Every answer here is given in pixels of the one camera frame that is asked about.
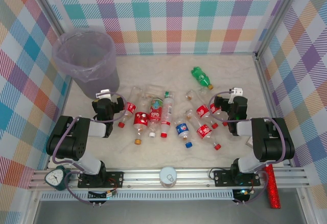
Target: trash bin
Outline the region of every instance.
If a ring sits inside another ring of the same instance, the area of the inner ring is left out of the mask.
[[[119,88],[114,42],[105,33],[90,29],[65,33],[55,42],[52,56],[58,68],[92,99],[101,90]]]

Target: plastic bottle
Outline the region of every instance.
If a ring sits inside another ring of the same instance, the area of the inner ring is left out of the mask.
[[[123,128],[125,126],[125,123],[133,116],[136,110],[136,104],[139,98],[141,97],[141,95],[142,95],[142,90],[140,88],[136,86],[132,88],[131,93],[127,99],[127,110],[118,123],[118,126],[120,128]]]
[[[205,104],[208,104],[209,101],[210,101],[210,99],[211,99],[211,97],[213,97],[214,95],[212,94],[212,92],[210,92],[210,90],[208,90],[205,87],[202,87],[199,90],[199,96],[200,96],[200,98],[202,99],[202,101]],[[215,100],[213,99],[212,103],[210,104],[210,109],[211,109],[212,113],[214,115],[216,115],[220,119],[228,120],[228,114],[226,112],[221,111],[220,108],[216,108],[215,105],[214,105],[214,103],[215,103]],[[227,126],[228,123],[227,122],[223,122],[223,125],[224,126]]]
[[[203,141],[212,144],[215,150],[219,150],[221,148],[221,145],[217,143],[213,137],[213,131],[207,124],[202,123],[200,117],[195,112],[193,112],[192,109],[189,109],[185,112],[185,117],[186,120],[192,124],[198,136]]]
[[[161,115],[161,137],[166,138],[172,121],[172,112],[174,106],[174,93],[166,91],[165,99],[163,100],[162,115]]]
[[[213,89],[213,85],[210,83],[209,77],[201,70],[200,67],[194,67],[191,74],[196,78],[200,85],[208,87],[209,90]]]
[[[186,93],[186,98],[192,103],[193,107],[196,109],[196,113],[201,119],[203,119],[203,121],[205,121],[208,125],[211,125],[213,129],[218,127],[218,124],[214,122],[214,118],[210,115],[208,107],[199,98],[194,90],[190,90],[188,93]]]
[[[150,106],[150,99],[148,98],[141,98],[139,100],[137,112],[135,113],[134,117],[134,128],[136,129],[136,139],[135,144],[141,145],[141,137],[145,130],[148,128],[149,123],[149,106]]]
[[[185,143],[186,148],[192,147],[191,135],[188,126],[183,117],[178,117],[174,121],[178,137]]]
[[[150,106],[150,137],[155,137],[155,132],[159,128],[162,112],[162,100],[160,98],[153,98]]]

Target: purple cable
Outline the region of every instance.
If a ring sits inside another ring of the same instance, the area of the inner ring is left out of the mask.
[[[209,105],[208,105],[208,107],[210,107],[211,102],[212,102],[212,100],[213,100],[215,97],[217,97],[217,96],[219,96],[219,95],[221,95],[221,94],[227,94],[227,93],[230,94],[231,92],[230,92],[230,91],[223,91],[223,92],[219,92],[219,93],[215,94],[213,97],[211,97],[211,99],[210,99],[210,101],[209,101]],[[220,119],[220,118],[216,117],[216,116],[213,114],[213,112],[211,111],[211,109],[209,109],[209,112],[210,112],[210,114],[211,114],[211,116],[212,116],[213,118],[215,118],[216,120],[219,120],[219,121],[221,121],[221,122],[242,122],[242,121],[250,121],[250,120],[251,120],[251,119],[223,120],[223,119]],[[278,163],[282,162],[282,161],[284,160],[284,157],[285,157],[285,153],[286,153],[285,139],[284,139],[284,136],[283,136],[282,130],[280,129],[280,127],[278,126],[278,124],[276,123],[275,120],[273,120],[272,118],[269,118],[269,117],[263,117],[263,119],[268,119],[268,120],[270,120],[270,121],[274,124],[274,126],[276,127],[276,129],[277,129],[277,131],[278,131],[278,133],[279,133],[279,136],[280,136],[280,138],[281,138],[281,141],[282,141],[282,155],[281,155],[280,159],[278,159],[277,161],[271,162],[271,163],[267,163],[267,165],[270,165],[270,164],[278,164]]]
[[[268,173],[266,173],[265,171],[259,171],[259,173],[263,173],[266,175],[266,181],[265,181],[265,185],[264,185],[264,188],[252,199],[250,199],[249,201],[247,202],[242,202],[242,201],[239,201],[237,199],[234,199],[236,202],[238,203],[243,203],[243,204],[249,204],[249,203],[252,203],[253,201],[257,200],[263,193],[264,191],[266,190],[267,186],[268,186],[268,179],[269,179],[269,176],[268,176]]]
[[[108,91],[108,92],[104,92],[104,93],[103,93],[103,95],[105,95],[105,94],[111,94],[111,95],[117,95],[117,96],[120,96],[120,97],[123,99],[124,104],[127,104],[126,99],[125,99],[122,95],[120,95],[120,94],[118,94],[118,93]],[[94,122],[97,122],[97,123],[110,123],[110,122],[117,121],[117,120],[121,119],[121,118],[125,115],[126,110],[127,110],[127,106],[125,106],[124,112],[123,112],[122,115],[121,115],[120,117],[118,117],[118,118],[115,118],[115,119],[112,119],[112,120],[105,120],[105,121],[97,121],[97,120],[95,120]],[[72,123],[69,125],[69,127],[67,128],[67,130],[65,131],[65,133],[62,135],[62,137],[61,137],[60,140],[58,141],[58,144],[57,144],[57,146],[56,146],[56,148],[55,148],[55,150],[54,150],[54,152],[53,152],[53,154],[52,154],[52,162],[54,162],[55,164],[69,163],[69,164],[72,164],[73,166],[75,166],[76,168],[78,168],[81,172],[84,172],[85,170],[84,170],[80,165],[78,165],[77,163],[75,163],[75,162],[73,162],[73,161],[70,161],[70,160],[56,161],[56,155],[57,155],[57,152],[58,152],[58,150],[59,150],[59,147],[61,146],[61,144],[63,143],[65,137],[66,137],[66,136],[68,135],[68,133],[71,131],[73,125],[75,124],[75,122],[77,121],[77,119],[78,119],[79,117],[80,117],[80,116],[77,116],[77,117],[75,117],[75,118],[73,119]],[[80,174],[80,172],[78,172],[78,171],[71,171],[71,172],[69,172],[69,173],[66,175],[64,181],[65,181],[65,186],[66,186],[68,192],[70,192],[71,195],[72,195],[74,198],[76,198],[77,200],[79,200],[79,201],[81,201],[81,202],[83,202],[83,203],[85,203],[85,204],[93,205],[93,204],[91,204],[90,202],[85,201],[85,200],[82,200],[81,198],[77,197],[77,196],[76,196],[76,195],[75,195],[75,194],[74,194],[74,193],[69,189],[69,187],[68,187],[68,177],[67,177],[67,176],[68,176],[68,175],[72,175],[72,174]]]

